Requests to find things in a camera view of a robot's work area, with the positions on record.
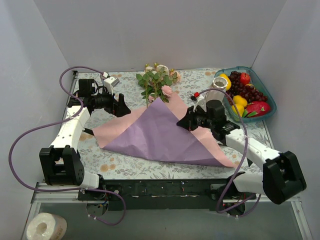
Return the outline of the black printed ribbon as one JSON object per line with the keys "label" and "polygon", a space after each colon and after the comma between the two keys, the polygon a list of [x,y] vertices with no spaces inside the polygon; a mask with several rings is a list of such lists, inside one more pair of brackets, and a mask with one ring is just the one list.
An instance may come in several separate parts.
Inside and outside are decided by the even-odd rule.
{"label": "black printed ribbon", "polygon": [[82,130],[84,133],[86,133],[86,134],[89,134],[89,135],[91,135],[91,136],[95,136],[94,135],[94,132],[93,132],[93,130],[92,129],[89,129],[89,128],[83,128],[83,130]]}

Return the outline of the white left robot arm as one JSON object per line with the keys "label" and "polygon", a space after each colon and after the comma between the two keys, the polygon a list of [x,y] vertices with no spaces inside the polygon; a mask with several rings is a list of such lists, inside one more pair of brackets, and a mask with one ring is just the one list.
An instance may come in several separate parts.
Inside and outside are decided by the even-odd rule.
{"label": "white left robot arm", "polygon": [[95,200],[106,196],[106,187],[100,183],[100,176],[85,170],[78,143],[85,124],[94,110],[103,109],[116,117],[131,113],[124,101],[124,95],[115,98],[114,88],[119,79],[108,77],[99,86],[94,79],[80,79],[78,90],[69,99],[66,111],[66,122],[59,130],[57,137],[47,148],[39,152],[40,163],[47,185],[73,185],[89,188],[89,194]]}

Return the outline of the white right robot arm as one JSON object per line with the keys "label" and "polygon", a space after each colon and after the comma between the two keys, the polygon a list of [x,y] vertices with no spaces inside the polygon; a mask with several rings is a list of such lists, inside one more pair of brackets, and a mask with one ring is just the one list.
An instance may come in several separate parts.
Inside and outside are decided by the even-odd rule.
{"label": "white right robot arm", "polygon": [[225,195],[237,199],[243,193],[261,194],[280,205],[307,188],[297,156],[291,151],[279,152],[248,137],[243,128],[227,120],[225,109],[218,100],[210,100],[203,110],[199,105],[187,109],[177,126],[188,131],[207,128],[213,137],[257,165],[260,175],[234,173],[219,199]]}

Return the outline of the pink rose flower bunch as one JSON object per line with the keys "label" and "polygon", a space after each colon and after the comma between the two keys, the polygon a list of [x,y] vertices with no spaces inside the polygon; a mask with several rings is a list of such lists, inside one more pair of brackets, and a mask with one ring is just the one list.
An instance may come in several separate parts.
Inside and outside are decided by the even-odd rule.
{"label": "pink rose flower bunch", "polygon": [[171,86],[181,80],[181,75],[177,70],[156,62],[153,65],[147,63],[144,72],[136,74],[136,79],[138,85],[143,88],[141,96],[148,107],[157,98],[169,103],[173,94]]}

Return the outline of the purple wrapping paper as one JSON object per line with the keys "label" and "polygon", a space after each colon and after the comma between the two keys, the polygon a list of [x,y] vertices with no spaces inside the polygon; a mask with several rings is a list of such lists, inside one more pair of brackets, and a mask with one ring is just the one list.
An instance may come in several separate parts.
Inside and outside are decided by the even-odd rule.
{"label": "purple wrapping paper", "polygon": [[177,126],[178,118],[155,100],[124,131],[132,114],[114,119],[94,130],[101,149],[150,161],[221,167],[209,150],[188,130]]}

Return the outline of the pink wrapping paper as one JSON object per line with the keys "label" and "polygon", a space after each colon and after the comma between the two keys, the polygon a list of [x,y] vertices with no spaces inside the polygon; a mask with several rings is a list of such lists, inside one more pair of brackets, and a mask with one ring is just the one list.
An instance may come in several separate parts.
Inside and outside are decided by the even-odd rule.
{"label": "pink wrapping paper", "polygon": [[187,105],[174,93],[168,103],[159,98],[123,117],[93,129],[99,147],[151,161],[234,167],[207,128],[187,131],[177,126]]}

